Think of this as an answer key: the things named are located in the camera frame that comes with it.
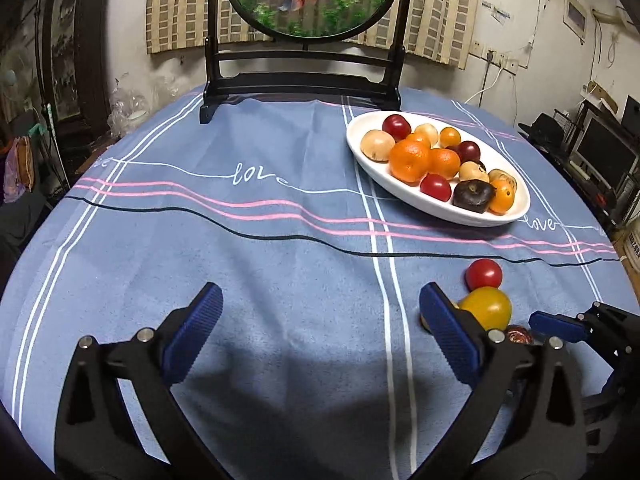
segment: black wavy line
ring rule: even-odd
[[[190,213],[200,218],[203,218],[212,224],[217,225],[220,228],[223,228],[225,231],[239,236],[241,238],[248,238],[249,240],[262,240],[262,241],[281,241],[281,240],[307,240],[309,242],[316,242],[318,244],[322,244],[326,247],[331,247],[332,249],[339,251],[344,254],[350,254],[351,256],[363,256],[366,258],[452,258],[456,260],[475,260],[477,258],[489,258],[492,260],[503,260],[505,262],[509,262],[511,264],[530,264],[532,262],[543,262],[547,264],[549,267],[583,267],[590,264],[594,264],[596,262],[616,262],[617,258],[595,258],[593,260],[589,260],[588,262],[575,262],[575,263],[567,263],[567,264],[552,264],[548,261],[539,258],[524,258],[521,260],[511,260],[509,258],[505,258],[504,256],[496,255],[496,254],[488,254],[484,256],[482,254],[445,254],[445,253],[423,253],[423,252],[412,252],[412,253],[367,253],[365,251],[351,251],[350,249],[344,249],[342,247],[335,246],[325,240],[320,238],[315,238],[313,236],[308,235],[252,235],[248,233],[241,233],[240,231],[236,231],[231,227],[227,227],[224,224],[214,220],[213,218],[199,213],[198,211],[194,211],[193,209],[188,209],[186,207],[178,207],[178,206],[167,206],[167,207],[147,207],[147,208],[132,208],[132,207],[119,207],[114,205],[104,205],[95,202],[91,202],[90,200],[81,197],[81,196],[72,196],[66,195],[65,198],[69,198],[71,200],[79,200],[80,202],[85,202],[89,205],[93,205],[102,209],[108,209],[111,211],[122,211],[127,213],[161,213],[164,211],[182,211],[184,213]]]

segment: fruit bowl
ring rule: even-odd
[[[433,215],[437,218],[442,218],[449,222],[456,224],[474,226],[474,227],[494,227],[498,225],[508,224],[521,218],[529,210],[531,204],[531,198],[529,195],[529,189],[525,184],[523,178],[518,171],[504,158],[500,153],[495,151],[487,143],[474,137],[464,130],[454,126],[459,132],[462,140],[472,140],[475,142],[481,150],[481,160],[486,166],[487,171],[494,169],[503,170],[514,177],[518,184],[518,190],[515,194],[515,200],[513,206],[503,215],[497,215],[490,211],[484,213],[476,213],[466,209],[462,209],[454,206],[449,202],[441,202],[440,200],[428,196],[420,192],[419,186],[409,186],[400,180],[397,180],[389,173],[388,163],[374,162],[368,159],[360,151],[360,141],[362,137],[369,130],[379,130],[382,127],[382,123],[387,116],[393,113],[399,113],[404,117],[411,125],[412,131],[416,126],[424,123],[431,123],[440,132],[446,126],[452,126],[451,124],[437,121],[434,119],[426,118],[417,114],[408,114],[404,112],[369,112],[362,114],[354,118],[347,127],[347,144],[350,150],[353,152],[353,156],[356,158],[362,169],[366,171],[369,176],[375,180],[380,186],[386,189],[389,193],[399,198],[403,202],[424,211],[427,214]],[[458,178],[454,178],[449,181],[451,189],[453,190],[458,184]]]

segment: mangosteen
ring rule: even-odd
[[[494,186],[482,180],[460,182],[453,190],[453,205],[475,213],[484,213],[495,196]]]

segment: metal pin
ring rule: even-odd
[[[151,341],[154,336],[154,330],[152,328],[141,328],[138,330],[136,337],[138,341],[146,343],[147,341]]]
[[[504,335],[504,332],[502,330],[498,330],[497,328],[492,328],[486,334],[489,336],[489,339],[494,343],[501,343],[506,338],[506,336]]]
[[[87,348],[89,348],[89,346],[91,346],[93,342],[94,342],[93,337],[91,337],[90,335],[85,335],[80,338],[80,341],[78,341],[78,346],[83,350],[86,350]]]
[[[562,346],[564,346],[562,339],[560,339],[559,337],[556,337],[555,335],[549,338],[549,344],[551,345],[551,348],[553,348],[554,350],[559,350],[562,348]]]

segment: curtain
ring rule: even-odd
[[[202,46],[207,35],[207,3],[207,0],[146,0],[147,52]],[[218,0],[218,5],[220,43],[270,39],[245,23],[229,0]],[[407,52],[464,69],[477,8],[478,0],[411,0],[404,38]],[[388,49],[397,15],[398,0],[395,0],[379,22],[347,41]]]

